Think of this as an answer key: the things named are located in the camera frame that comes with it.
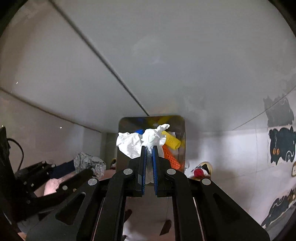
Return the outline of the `person's left hand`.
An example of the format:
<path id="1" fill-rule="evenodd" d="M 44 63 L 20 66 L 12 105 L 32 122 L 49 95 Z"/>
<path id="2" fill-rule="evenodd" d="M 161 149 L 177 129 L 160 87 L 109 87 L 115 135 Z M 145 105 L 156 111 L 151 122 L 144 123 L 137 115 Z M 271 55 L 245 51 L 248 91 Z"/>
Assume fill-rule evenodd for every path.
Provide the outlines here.
<path id="1" fill-rule="evenodd" d="M 76 174 L 77 174 L 76 172 L 72 172 L 59 179 L 56 179 L 56 178 L 50 179 L 41 187 L 39 187 L 36 191 L 34 191 L 34 194 L 37 197 L 41 197 L 41 196 L 46 196 L 49 194 L 56 193 L 56 190 L 59 188 L 59 185 L 61 183 L 63 183 L 64 181 L 67 181 L 68 179 L 72 178 Z"/>

